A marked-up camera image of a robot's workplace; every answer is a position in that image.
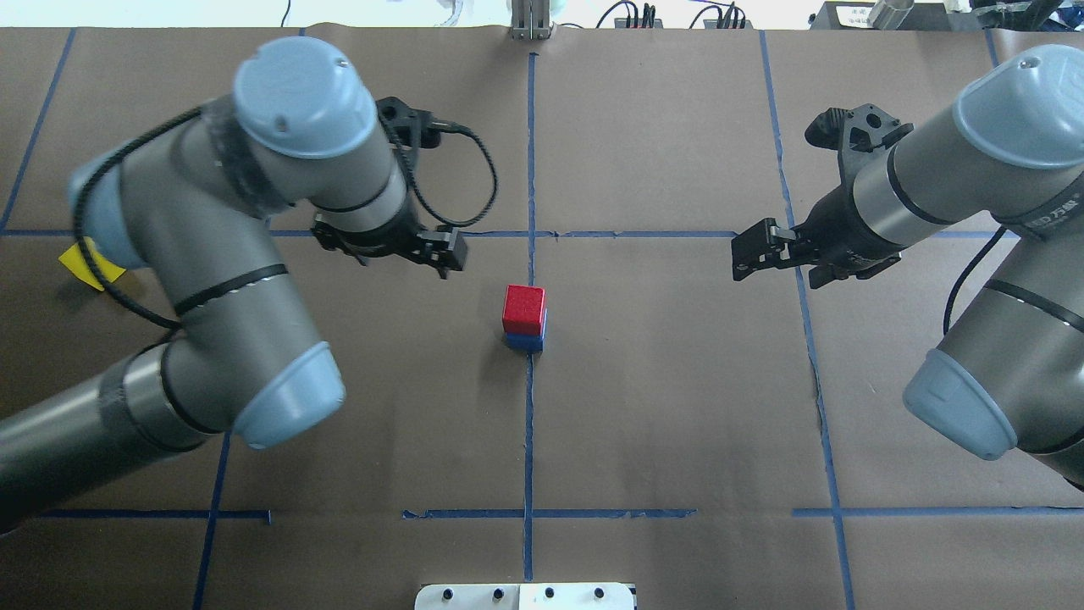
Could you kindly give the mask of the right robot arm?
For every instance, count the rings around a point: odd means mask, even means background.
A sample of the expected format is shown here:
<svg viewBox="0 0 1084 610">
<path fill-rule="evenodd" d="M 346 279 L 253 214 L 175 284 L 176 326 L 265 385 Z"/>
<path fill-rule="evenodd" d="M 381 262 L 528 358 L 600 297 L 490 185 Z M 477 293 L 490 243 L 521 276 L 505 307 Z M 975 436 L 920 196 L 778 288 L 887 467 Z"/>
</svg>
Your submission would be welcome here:
<svg viewBox="0 0 1084 610">
<path fill-rule="evenodd" d="M 1018 449 L 1083 483 L 1083 54 L 1036 46 L 965 86 L 914 126 L 867 104 L 828 108 L 806 142 L 837 154 L 839 185 L 805 221 L 762 219 L 731 244 L 736 281 L 808 267 L 812 289 L 870 280 L 906 248 L 988 213 L 993 247 L 1014 250 L 959 317 L 956 282 L 943 339 L 926 353 L 903 402 L 917 419 L 984 460 Z"/>
</svg>

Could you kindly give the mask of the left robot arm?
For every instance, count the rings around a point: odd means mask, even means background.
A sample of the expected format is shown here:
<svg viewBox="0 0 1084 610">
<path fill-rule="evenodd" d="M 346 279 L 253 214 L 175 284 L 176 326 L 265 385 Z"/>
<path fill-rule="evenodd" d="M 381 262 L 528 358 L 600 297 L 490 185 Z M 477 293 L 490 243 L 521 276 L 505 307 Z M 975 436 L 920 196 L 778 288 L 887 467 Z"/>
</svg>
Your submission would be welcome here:
<svg viewBox="0 0 1084 610">
<path fill-rule="evenodd" d="M 439 275 L 463 269 L 459 224 L 423 228 L 412 166 L 352 62 L 314 37 L 261 46 L 232 90 L 70 177 L 77 241 L 150 268 L 180 336 L 3 421 L 3 532 L 158 460 L 241 436 L 255 449 L 340 408 L 340 369 L 268 221 L 315 208 L 322 247 L 398 255 Z"/>
</svg>

